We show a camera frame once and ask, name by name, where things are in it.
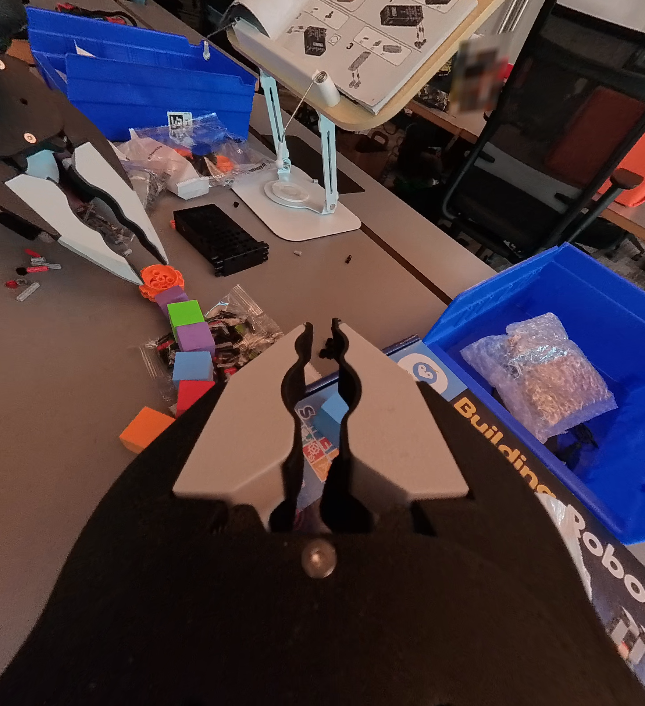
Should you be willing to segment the red cube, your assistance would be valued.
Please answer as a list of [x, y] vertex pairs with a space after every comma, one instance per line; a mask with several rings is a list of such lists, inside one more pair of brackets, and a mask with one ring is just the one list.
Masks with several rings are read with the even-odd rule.
[[180, 418], [214, 385], [215, 382], [213, 381], [180, 381], [178, 384], [176, 418]]

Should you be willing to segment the orange cube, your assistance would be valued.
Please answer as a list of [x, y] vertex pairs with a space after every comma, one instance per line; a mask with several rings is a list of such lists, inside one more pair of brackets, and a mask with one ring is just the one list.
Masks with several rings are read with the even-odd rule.
[[175, 421], [169, 414], [143, 407], [118, 438], [127, 450], [140, 454]]

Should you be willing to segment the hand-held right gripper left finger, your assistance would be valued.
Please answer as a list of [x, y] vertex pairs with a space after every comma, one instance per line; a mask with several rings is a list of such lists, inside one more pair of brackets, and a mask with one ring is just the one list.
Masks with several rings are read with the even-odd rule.
[[275, 532], [290, 532], [303, 484], [301, 422], [313, 325], [305, 322], [224, 386], [180, 472], [183, 499], [251, 506]]

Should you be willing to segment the blue cube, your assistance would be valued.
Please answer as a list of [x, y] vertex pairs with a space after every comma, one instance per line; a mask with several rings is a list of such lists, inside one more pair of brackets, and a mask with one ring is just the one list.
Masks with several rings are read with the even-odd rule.
[[322, 403], [316, 415], [316, 428], [334, 446], [339, 445], [342, 421], [348, 410], [348, 404], [338, 392], [335, 392]]
[[175, 354], [172, 381], [176, 389], [184, 381], [212, 382], [214, 367], [208, 351], [179, 351]]

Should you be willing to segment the white book stand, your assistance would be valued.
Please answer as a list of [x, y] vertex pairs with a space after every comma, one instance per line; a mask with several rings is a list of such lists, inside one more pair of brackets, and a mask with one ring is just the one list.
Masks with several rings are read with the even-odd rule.
[[[303, 85], [302, 78], [284, 73], [279, 78], [268, 73], [256, 61], [252, 51], [242, 48], [232, 22], [227, 34], [231, 45], [253, 62], [260, 71], [267, 113], [272, 131], [276, 172], [262, 172], [247, 178], [235, 193], [279, 238], [289, 242], [306, 242], [324, 236], [353, 232], [361, 228], [361, 220], [339, 202], [336, 178], [335, 128], [347, 131], [380, 126], [393, 117], [417, 94], [432, 75], [455, 53], [461, 41], [468, 39], [499, 6], [499, 1], [477, 1], [476, 8], [460, 26], [433, 52], [420, 69], [404, 84], [391, 100], [377, 113], [339, 93], [336, 86], [329, 105], [320, 96], [325, 74], [320, 73]], [[279, 103], [279, 87], [285, 87], [312, 107], [318, 114], [323, 175], [317, 179], [293, 166], [286, 145], [286, 121]]]

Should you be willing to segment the clear bag of dark parts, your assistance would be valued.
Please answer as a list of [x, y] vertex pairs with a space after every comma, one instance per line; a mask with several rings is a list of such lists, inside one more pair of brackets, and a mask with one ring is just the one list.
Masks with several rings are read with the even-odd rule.
[[[216, 345], [212, 357], [214, 382], [225, 382], [234, 373], [279, 340], [283, 333], [241, 285], [232, 287], [210, 310], [204, 311]], [[176, 414], [178, 389], [172, 381], [177, 340], [171, 330], [140, 348], [143, 362], [159, 394]]]

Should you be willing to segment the blue plastic bin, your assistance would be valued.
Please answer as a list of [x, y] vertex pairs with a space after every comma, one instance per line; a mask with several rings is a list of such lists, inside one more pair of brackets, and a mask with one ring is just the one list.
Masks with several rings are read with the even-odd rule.
[[234, 136], [248, 137], [257, 78], [217, 47], [43, 8], [26, 11], [37, 71], [109, 140], [209, 113]]
[[[616, 410], [587, 422], [597, 447], [570, 470], [493, 399], [462, 358], [467, 345], [515, 322], [557, 315], [616, 398]], [[557, 478], [622, 543], [645, 542], [645, 292], [597, 260], [562, 245], [471, 287], [448, 306], [424, 343], [462, 379], [500, 425], [525, 441]]]

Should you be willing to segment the open instruction booklet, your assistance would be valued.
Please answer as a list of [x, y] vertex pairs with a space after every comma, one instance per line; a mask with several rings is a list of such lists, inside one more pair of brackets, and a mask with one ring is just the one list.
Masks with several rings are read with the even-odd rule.
[[268, 73], [325, 74], [336, 90], [377, 114], [476, 8], [476, 1], [234, 1], [242, 48]]

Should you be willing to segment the green cube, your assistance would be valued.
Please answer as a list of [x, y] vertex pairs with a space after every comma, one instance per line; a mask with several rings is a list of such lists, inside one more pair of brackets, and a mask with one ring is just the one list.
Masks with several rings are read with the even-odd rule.
[[179, 328], [192, 324], [205, 323], [200, 305], [195, 300], [169, 303], [167, 305], [167, 313], [171, 330], [177, 342], [180, 341], [178, 333]]

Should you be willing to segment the black perforated block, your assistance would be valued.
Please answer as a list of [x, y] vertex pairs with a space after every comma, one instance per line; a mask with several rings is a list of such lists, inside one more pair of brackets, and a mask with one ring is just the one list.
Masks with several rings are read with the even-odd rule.
[[255, 240], [216, 205], [174, 211], [175, 230], [211, 264], [217, 277], [265, 263], [269, 245]]

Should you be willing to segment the clear plastic bag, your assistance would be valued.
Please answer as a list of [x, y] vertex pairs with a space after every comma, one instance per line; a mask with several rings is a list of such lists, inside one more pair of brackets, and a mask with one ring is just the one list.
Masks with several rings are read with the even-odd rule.
[[515, 322], [460, 352], [540, 443], [616, 410], [614, 394], [555, 313]]

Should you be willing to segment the purple cube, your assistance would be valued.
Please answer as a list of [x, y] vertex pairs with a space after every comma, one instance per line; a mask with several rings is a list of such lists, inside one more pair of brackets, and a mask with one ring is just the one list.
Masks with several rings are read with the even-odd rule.
[[216, 345], [207, 322], [194, 322], [175, 328], [178, 348], [182, 352], [209, 352], [216, 354]]
[[158, 292], [154, 296], [154, 302], [159, 306], [164, 316], [169, 319], [168, 305], [190, 301], [189, 296], [180, 285], [174, 285], [168, 289]]

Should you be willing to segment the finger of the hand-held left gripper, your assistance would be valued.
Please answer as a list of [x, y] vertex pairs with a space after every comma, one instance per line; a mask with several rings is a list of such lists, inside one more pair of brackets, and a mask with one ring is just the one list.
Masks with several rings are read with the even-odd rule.
[[6, 181], [6, 186], [57, 231], [62, 246], [119, 278], [137, 286], [142, 284], [131, 264], [112, 251], [98, 231], [74, 214], [59, 185], [48, 179], [20, 174]]
[[99, 146], [86, 142], [64, 157], [62, 165], [75, 189], [86, 199], [103, 203], [116, 223], [131, 231], [162, 265], [168, 265], [167, 252], [121, 165], [120, 155], [109, 141]]

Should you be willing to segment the white paper packet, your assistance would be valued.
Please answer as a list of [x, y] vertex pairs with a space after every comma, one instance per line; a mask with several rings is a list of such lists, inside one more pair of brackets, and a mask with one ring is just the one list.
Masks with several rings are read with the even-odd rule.
[[210, 178], [197, 176], [184, 181], [176, 181], [175, 177], [167, 180], [167, 189], [182, 200], [192, 200], [205, 196], [210, 190]]

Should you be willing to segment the clear bag orange blue parts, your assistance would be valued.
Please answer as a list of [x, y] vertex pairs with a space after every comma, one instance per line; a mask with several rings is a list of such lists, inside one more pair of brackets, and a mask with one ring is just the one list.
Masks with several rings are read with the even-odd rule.
[[211, 186], [230, 187], [244, 177], [274, 169], [271, 158], [249, 146], [246, 139], [234, 136], [215, 113], [175, 125], [131, 128], [129, 134], [124, 153], [127, 146], [144, 146], [150, 157], [156, 157], [156, 147], [166, 148], [167, 154], [185, 160]]

